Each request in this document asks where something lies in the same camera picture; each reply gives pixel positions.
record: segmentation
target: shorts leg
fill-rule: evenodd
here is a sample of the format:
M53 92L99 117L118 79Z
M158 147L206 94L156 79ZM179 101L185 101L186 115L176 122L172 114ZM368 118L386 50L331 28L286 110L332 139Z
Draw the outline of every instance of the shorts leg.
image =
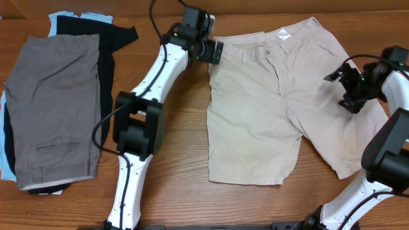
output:
M282 184L295 166L302 134L286 116L273 66L223 54L209 71L209 180Z
M323 78L348 55L328 31L320 28L291 52L297 57L291 64L287 115L338 177L348 177L361 168L362 153L387 116L377 100L368 101L358 114L338 105L344 88Z

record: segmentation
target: shorts hem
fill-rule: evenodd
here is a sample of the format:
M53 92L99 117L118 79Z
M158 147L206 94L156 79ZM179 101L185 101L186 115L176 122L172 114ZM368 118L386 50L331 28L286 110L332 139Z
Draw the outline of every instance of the shorts hem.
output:
M209 181L239 185L282 185L284 176L231 176L209 172Z

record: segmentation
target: black mount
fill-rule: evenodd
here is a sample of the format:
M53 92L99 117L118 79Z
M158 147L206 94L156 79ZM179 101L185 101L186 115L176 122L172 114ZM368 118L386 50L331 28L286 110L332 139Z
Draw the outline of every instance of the black mount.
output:
M383 50L381 58L402 66L401 63L406 63L408 54L408 50L394 46ZM379 98L384 102L387 101L382 93L382 84L393 70L395 69L385 63L374 62L365 64L364 72L361 74L357 68L352 68L350 64L345 63L324 80L333 82L339 78L346 93L343 96L344 100L338 104L350 113L356 114L370 99Z
M182 23L175 23L167 34L164 34L164 43L179 45L183 50L187 50L188 67L194 60L217 65L220 63L224 44L208 39L214 22L214 17L205 10L186 6Z
M380 182L401 194L409 188L409 111L398 108L366 146L362 168L369 182Z
M155 154L164 139L164 114L162 104L156 99L146 100L134 93L120 92L116 99L115 109L122 105L128 106L119 110L114 117L114 142L117 150L139 156L141 161ZM130 118L129 114L144 112L145 121Z

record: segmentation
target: light blue shirt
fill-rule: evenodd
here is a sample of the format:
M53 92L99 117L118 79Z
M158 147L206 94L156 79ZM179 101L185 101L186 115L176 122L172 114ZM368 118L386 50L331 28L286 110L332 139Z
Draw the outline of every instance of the light blue shirt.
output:
M51 22L51 28L50 28L49 36L54 36L54 35L57 34L57 16L58 15L78 18L78 16L76 16L73 12L68 12L68 11L60 11L60 12L57 12L57 13L51 13L49 15L50 22ZM91 19L91 20L95 20L95 21L99 21L99 22L105 22L105 23L109 23L109 24L112 24L112 20L114 19L112 16L106 16L106 15L102 15L102 14L99 14L99 13L91 13L91 12L81 13L81 17L79 17L79 18L81 18L81 19Z
M2 180L16 181L16 177L13 174L10 166L8 165L6 152L4 151L4 140L6 139L4 135L4 105L6 104L6 94L3 91L1 95L1 108L0 108L0 170Z

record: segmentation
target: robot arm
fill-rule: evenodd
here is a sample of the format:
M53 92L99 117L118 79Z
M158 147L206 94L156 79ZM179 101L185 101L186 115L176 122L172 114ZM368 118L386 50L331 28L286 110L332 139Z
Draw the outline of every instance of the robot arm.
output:
M215 17L205 11L186 6L182 23L177 23L164 35L165 50L161 45L158 57L142 82L131 93L120 92L116 99L116 109L129 104L114 117L114 141L118 150L124 153L120 159L120 174L115 194L114 206L105 222L109 229L119 229L122 207L122 228L134 229L141 218L140 203L148 165L162 144L164 138L164 115L162 105L174 81L194 61L219 64L223 49L222 42L208 39L214 28ZM130 118L130 114L144 114L145 121Z
M346 93L339 105L351 113L358 113L366 100L380 98L389 103L392 116L367 145L360 174L338 197L320 206L294 229L359 229L358 219L409 187L409 151L402 148L409 137L409 80L406 72L386 65L390 61L394 66L404 66L400 63L405 63L407 56L407 50L391 47L382 54L381 59L386 61L366 64L362 74L345 62L324 78L340 78Z

